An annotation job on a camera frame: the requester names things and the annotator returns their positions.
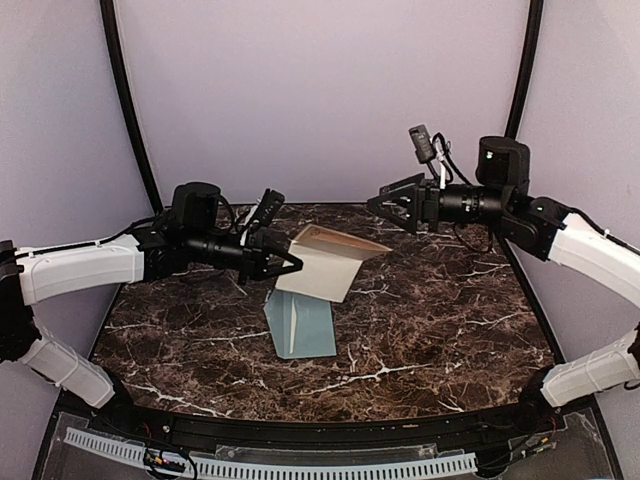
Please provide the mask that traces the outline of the beige ornate letter paper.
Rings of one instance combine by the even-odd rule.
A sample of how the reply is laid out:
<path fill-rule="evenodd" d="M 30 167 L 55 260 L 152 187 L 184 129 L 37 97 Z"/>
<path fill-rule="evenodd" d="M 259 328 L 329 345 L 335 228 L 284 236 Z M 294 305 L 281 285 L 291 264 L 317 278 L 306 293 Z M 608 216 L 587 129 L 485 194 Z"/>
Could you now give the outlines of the beige ornate letter paper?
<path fill-rule="evenodd" d="M 275 288 L 342 303 L 362 263 L 392 249 L 376 242 L 318 225 L 306 226 L 288 252 L 303 262 L 295 273 L 281 275 Z"/>

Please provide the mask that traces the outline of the teal paper envelope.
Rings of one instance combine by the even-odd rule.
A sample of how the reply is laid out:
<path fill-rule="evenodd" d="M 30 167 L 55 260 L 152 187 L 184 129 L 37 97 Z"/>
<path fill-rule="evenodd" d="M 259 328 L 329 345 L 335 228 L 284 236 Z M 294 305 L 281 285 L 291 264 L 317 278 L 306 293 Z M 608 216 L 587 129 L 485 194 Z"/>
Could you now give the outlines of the teal paper envelope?
<path fill-rule="evenodd" d="M 279 358 L 308 359 L 337 354 L 330 302 L 274 290 L 264 313 Z"/>

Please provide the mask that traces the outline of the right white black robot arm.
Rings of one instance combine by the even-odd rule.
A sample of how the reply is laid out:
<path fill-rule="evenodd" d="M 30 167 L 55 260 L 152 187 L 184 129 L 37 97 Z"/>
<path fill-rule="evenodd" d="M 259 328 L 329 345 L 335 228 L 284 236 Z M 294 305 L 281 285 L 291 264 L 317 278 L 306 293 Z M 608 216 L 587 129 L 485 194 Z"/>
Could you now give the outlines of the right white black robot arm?
<path fill-rule="evenodd" d="M 529 195 L 529 148 L 514 139 L 485 136 L 479 141 L 475 183 L 451 162 L 441 135 L 424 127 L 410 130 L 418 161 L 441 168 L 385 185 L 367 202 L 368 209 L 409 233 L 419 225 L 431 230 L 442 222 L 485 225 L 541 261 L 577 271 L 639 303 L 639 251 L 598 226 L 586 213 L 549 197 Z M 534 432 L 549 410 L 576 399 L 623 386 L 639 386 L 639 331 L 581 358 L 536 372 L 510 413 L 521 434 Z"/>

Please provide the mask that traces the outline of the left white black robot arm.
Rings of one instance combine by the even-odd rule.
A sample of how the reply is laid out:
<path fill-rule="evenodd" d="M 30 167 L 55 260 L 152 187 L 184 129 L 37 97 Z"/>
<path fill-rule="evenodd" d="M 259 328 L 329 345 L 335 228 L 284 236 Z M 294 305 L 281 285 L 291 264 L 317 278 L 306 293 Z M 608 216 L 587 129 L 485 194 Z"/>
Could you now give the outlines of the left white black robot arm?
<path fill-rule="evenodd" d="M 132 284 L 183 273 L 194 263 L 237 272 L 240 285 L 303 267 L 301 259 L 264 235 L 284 203 L 268 189 L 249 213 L 237 216 L 219 187 L 189 182 L 175 188 L 172 203 L 153 217 L 133 222 L 104 239 L 46 248 L 1 244 L 1 358 L 18 361 L 102 409 L 120 436 L 141 427 L 140 412 L 119 398 L 100 366 L 36 325 L 36 303 L 112 284 Z"/>

